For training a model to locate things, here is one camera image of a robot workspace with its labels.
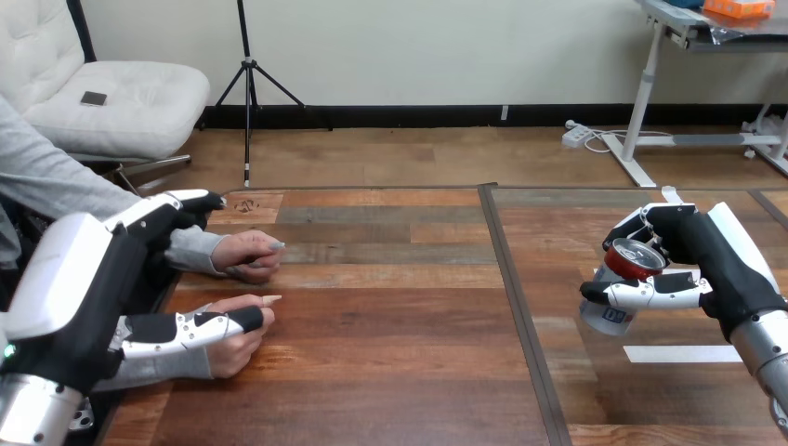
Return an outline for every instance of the robotic hand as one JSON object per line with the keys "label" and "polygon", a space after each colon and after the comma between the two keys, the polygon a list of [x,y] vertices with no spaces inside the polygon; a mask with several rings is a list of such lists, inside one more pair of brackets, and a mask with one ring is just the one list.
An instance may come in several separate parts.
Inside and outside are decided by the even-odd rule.
{"label": "robotic hand", "polygon": [[205,214],[224,205],[207,190],[179,190],[103,222],[73,214],[49,227],[8,313],[0,313],[0,445],[60,445],[83,397],[115,376],[124,358],[197,348],[262,326],[258,308],[122,318],[171,232],[204,228]]}
{"label": "robotic hand", "polygon": [[[703,308],[771,398],[772,418],[788,439],[788,305],[728,206],[702,214],[691,203],[649,204],[622,220],[602,247],[600,272],[607,269],[580,291],[581,312],[594,304],[604,309],[584,319],[598,328],[600,321],[629,323],[642,308]],[[698,265],[700,279],[663,273],[668,261]]]}

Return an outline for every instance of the tripod leg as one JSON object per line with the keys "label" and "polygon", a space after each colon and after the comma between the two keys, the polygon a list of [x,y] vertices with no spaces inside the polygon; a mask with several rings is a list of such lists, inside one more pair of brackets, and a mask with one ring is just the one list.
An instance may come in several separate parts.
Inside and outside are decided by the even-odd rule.
{"label": "tripod leg", "polygon": [[227,89],[224,90],[224,93],[222,93],[221,98],[219,98],[219,100],[217,101],[217,107],[220,107],[221,103],[224,102],[224,99],[230,93],[230,90],[232,90],[232,88],[235,86],[235,83],[238,82],[238,78],[241,77],[241,73],[243,73],[244,70],[246,70],[246,68],[242,66],[238,70],[238,72],[235,73],[235,77],[232,78],[232,81],[230,81],[230,84],[227,85]]}
{"label": "tripod leg", "polygon": [[[221,103],[224,102],[224,99],[230,93],[230,90],[232,90],[232,88],[235,86],[235,83],[238,82],[238,78],[241,77],[241,73],[243,72],[243,70],[244,70],[244,67],[242,66],[241,69],[238,70],[238,72],[235,73],[235,77],[232,78],[232,81],[230,81],[230,84],[227,85],[227,89],[224,90],[224,93],[222,93],[221,98],[219,98],[219,100],[217,101],[216,108],[221,107]],[[205,128],[205,117],[204,116],[201,117],[200,121],[197,122],[197,128],[199,128],[200,130],[203,130]]]}
{"label": "tripod leg", "polygon": [[249,77],[251,78],[251,92],[252,92],[252,128],[254,129],[257,125],[257,112],[259,111],[259,106],[257,105],[257,89],[255,88],[255,72],[252,71],[252,68],[249,68]]}
{"label": "tripod leg", "polygon": [[319,114],[315,113],[311,108],[304,105],[303,102],[298,100],[298,98],[296,98],[292,93],[287,91],[287,88],[282,86],[282,84],[276,82],[276,79],[271,77],[270,74],[268,74],[267,72],[265,72],[265,70],[260,68],[259,65],[255,65],[255,68],[260,72],[260,74],[266,76],[266,79],[268,79],[272,84],[276,85],[276,87],[279,88],[285,95],[287,95],[288,98],[292,99],[293,102],[295,102],[296,104],[301,106],[302,109],[306,110],[309,114],[311,114],[315,118],[315,120],[318,123],[320,123],[321,127],[325,127],[326,130],[328,130],[329,132],[334,130],[334,128],[331,126],[331,123],[328,120],[323,119]]}
{"label": "tripod leg", "polygon": [[251,119],[251,112],[249,100],[251,99],[251,89],[252,89],[252,69],[247,67],[246,68],[246,128],[244,132],[244,139],[246,141],[246,152],[243,154],[243,186],[245,188],[249,187],[249,144],[252,142],[252,132],[250,128],[250,119]]}

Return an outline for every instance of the wooden tabletop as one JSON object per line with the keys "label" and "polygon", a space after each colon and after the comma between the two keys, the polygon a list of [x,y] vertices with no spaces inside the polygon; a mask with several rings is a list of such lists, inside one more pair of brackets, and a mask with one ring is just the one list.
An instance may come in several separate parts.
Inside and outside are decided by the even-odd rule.
{"label": "wooden tabletop", "polygon": [[[788,192],[765,193],[788,203]],[[749,192],[679,194],[703,211],[727,203],[788,292],[788,232]],[[663,202],[659,191],[507,189],[493,197],[573,444],[785,444],[743,364],[630,361],[624,346],[725,346],[702,310],[640,311],[623,337],[579,317],[577,290],[594,276],[600,242],[634,209]]]}
{"label": "wooden tabletop", "polygon": [[[287,242],[285,265],[265,287],[186,274],[167,310],[282,294],[276,323],[235,378],[130,391],[103,444],[784,444],[741,363],[640,363],[625,352],[724,346],[701,310],[641,311],[624,337],[578,316],[600,242],[662,201],[658,191],[487,195],[231,193],[209,229],[264,230]],[[702,210],[728,203],[788,285],[788,231],[756,199],[786,212],[788,192],[680,195]],[[538,338],[523,335],[521,312]]]}
{"label": "wooden tabletop", "polygon": [[281,294],[230,380],[129,392],[106,445],[547,444],[477,190],[228,195],[209,230],[287,242],[273,282],[186,274],[167,311]]}

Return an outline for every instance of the power strip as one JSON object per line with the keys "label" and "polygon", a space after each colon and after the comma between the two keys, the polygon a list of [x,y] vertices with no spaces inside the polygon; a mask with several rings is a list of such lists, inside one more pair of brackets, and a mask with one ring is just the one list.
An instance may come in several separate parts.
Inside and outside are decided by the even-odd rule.
{"label": "power strip", "polygon": [[585,125],[575,125],[572,130],[568,131],[561,137],[561,144],[566,147],[577,149],[585,144],[586,141],[594,137],[594,132]]}

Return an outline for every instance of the tripod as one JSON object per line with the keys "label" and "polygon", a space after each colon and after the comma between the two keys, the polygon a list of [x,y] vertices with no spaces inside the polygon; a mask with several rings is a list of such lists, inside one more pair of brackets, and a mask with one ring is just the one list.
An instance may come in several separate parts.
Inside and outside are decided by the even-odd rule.
{"label": "tripod", "polygon": [[[298,104],[302,110],[308,112],[309,114],[315,117],[315,120],[321,125],[321,127],[325,127],[326,130],[329,132],[334,130],[331,126],[330,122],[324,121],[320,116],[318,116],[314,111],[304,105],[303,102],[298,100],[296,96],[292,93],[287,91],[287,88],[282,86],[282,84],[276,82],[276,79],[271,77],[270,74],[265,72],[259,65],[257,65],[257,61],[252,59],[251,53],[249,51],[249,37],[246,34],[246,14],[243,11],[243,0],[238,0],[238,18],[241,21],[241,38],[243,40],[243,55],[244,59],[241,62],[241,68],[238,72],[235,73],[235,77],[232,78],[230,81],[230,85],[228,85],[227,89],[224,90],[222,93],[221,98],[217,101],[216,109],[219,110],[221,107],[222,102],[229,94],[230,90],[235,86],[235,83],[238,82],[238,79],[241,78],[241,74],[244,72],[246,73],[246,124],[245,124],[245,141],[246,141],[246,152],[244,155],[244,169],[243,169],[243,186],[248,188],[249,187],[249,172],[250,172],[250,161],[249,161],[249,146],[252,142],[252,119],[254,118],[255,122],[257,121],[257,111],[261,108],[257,105],[257,93],[255,90],[255,70],[257,70],[260,74],[265,76],[272,84],[276,85],[288,98],[292,99],[293,102]],[[200,128],[204,128],[205,122],[200,123]]]}

